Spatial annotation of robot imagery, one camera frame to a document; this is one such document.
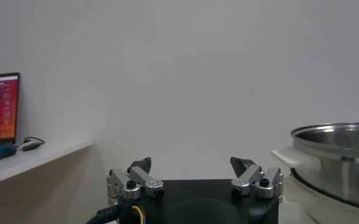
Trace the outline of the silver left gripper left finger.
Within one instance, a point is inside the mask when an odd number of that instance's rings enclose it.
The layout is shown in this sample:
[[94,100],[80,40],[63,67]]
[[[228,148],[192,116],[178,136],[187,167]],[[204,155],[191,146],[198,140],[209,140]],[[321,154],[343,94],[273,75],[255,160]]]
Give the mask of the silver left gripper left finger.
[[134,161],[126,171],[110,169],[107,174],[108,204],[115,205],[120,199],[139,200],[141,197],[160,200],[165,194],[162,180],[150,176],[152,158]]

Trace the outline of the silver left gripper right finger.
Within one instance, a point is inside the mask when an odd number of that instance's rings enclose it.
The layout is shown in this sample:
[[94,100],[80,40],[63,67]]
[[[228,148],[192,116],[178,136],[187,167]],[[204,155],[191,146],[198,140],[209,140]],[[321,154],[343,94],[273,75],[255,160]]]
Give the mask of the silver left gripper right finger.
[[279,167],[263,170],[251,159],[230,158],[236,177],[231,180],[234,198],[243,198],[254,193],[257,198],[268,200],[276,197],[283,202],[284,174]]

